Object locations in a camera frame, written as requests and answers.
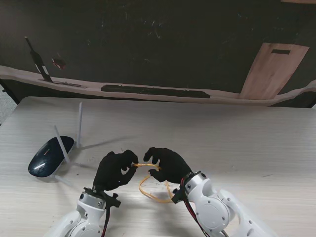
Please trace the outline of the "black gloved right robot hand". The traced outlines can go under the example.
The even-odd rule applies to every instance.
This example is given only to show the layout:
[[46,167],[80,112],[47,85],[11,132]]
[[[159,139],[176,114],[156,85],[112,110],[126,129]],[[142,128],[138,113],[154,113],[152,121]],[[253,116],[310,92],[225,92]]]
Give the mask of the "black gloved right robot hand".
[[181,180],[192,172],[184,159],[178,153],[168,148],[149,148],[143,160],[149,161],[150,158],[152,158],[152,164],[159,162],[159,170],[149,170],[150,175],[159,182],[168,181],[180,184]]

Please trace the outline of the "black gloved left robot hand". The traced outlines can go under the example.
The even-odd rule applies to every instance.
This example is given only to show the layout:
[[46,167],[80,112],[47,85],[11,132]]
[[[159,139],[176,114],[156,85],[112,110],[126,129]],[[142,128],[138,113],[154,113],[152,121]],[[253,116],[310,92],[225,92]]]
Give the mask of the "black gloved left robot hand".
[[134,176],[138,163],[138,157],[131,150],[115,154],[109,152],[100,161],[93,187],[97,191],[111,191],[120,186],[128,184]]

